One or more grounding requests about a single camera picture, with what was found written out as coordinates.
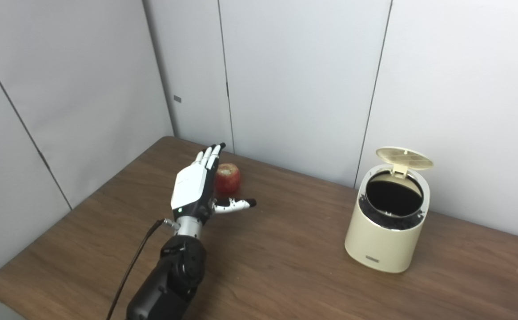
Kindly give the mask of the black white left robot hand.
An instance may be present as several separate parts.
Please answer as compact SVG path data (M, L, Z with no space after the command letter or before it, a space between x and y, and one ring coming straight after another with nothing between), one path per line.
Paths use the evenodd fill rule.
M175 221L182 217L193 217L206 225L216 213L231 213L257 205L255 199L214 196L219 158L225 146L225 143L212 144L200 151L189 166L179 171L171 198Z

